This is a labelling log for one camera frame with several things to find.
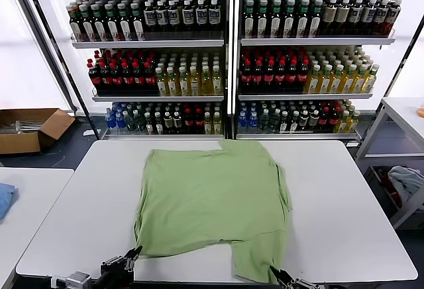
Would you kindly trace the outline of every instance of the storage shelf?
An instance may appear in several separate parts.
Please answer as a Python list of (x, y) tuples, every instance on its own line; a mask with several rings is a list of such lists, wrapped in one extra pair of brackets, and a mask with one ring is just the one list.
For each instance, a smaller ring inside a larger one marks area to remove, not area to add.
[(106, 140), (221, 140), (223, 135), (105, 135)]
[(242, 46), (283, 45), (390, 45), (395, 41), (394, 33), (389, 37), (317, 37), (317, 38), (242, 38)]
[(238, 95), (241, 101), (249, 100), (339, 100), (339, 99), (368, 99), (372, 97), (370, 93), (335, 93), (335, 94), (294, 94), (285, 93), (281, 95)]
[(360, 140), (358, 133), (279, 133), (237, 134), (243, 140)]
[(115, 96), (108, 96), (108, 97), (99, 97), (98, 95), (94, 95), (92, 97), (92, 100), (95, 102), (110, 102), (110, 101), (117, 101), (117, 102), (128, 102), (128, 101), (141, 101), (141, 102), (157, 102), (157, 101), (164, 101), (164, 102), (219, 102), (224, 100), (223, 95), (200, 95), (200, 96), (191, 96), (191, 97), (115, 97)]
[(199, 39), (199, 40), (141, 40), (122, 42), (74, 42), (72, 46), (81, 48), (167, 48), (167, 47), (221, 47), (223, 39)]

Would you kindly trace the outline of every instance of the white wall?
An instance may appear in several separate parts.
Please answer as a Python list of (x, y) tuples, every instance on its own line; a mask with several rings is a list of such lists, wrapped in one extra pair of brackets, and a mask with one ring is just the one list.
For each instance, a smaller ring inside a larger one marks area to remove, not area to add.
[(1, 0), (0, 109), (70, 107), (15, 0)]

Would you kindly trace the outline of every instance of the blue towel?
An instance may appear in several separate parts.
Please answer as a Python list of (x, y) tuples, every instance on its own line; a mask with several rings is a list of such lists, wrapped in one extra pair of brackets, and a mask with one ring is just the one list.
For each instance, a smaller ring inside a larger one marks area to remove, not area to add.
[(12, 205), (13, 193), (15, 191), (14, 186), (0, 183), (0, 219), (6, 216), (7, 211)]

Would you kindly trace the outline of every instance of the cardboard box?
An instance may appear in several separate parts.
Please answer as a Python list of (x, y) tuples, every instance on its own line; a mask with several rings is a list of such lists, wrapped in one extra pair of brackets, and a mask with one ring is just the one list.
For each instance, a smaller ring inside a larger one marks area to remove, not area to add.
[(0, 110), (0, 127), (20, 121), (44, 122), (31, 133), (0, 134), (0, 154), (40, 152), (52, 146), (75, 121), (57, 108)]

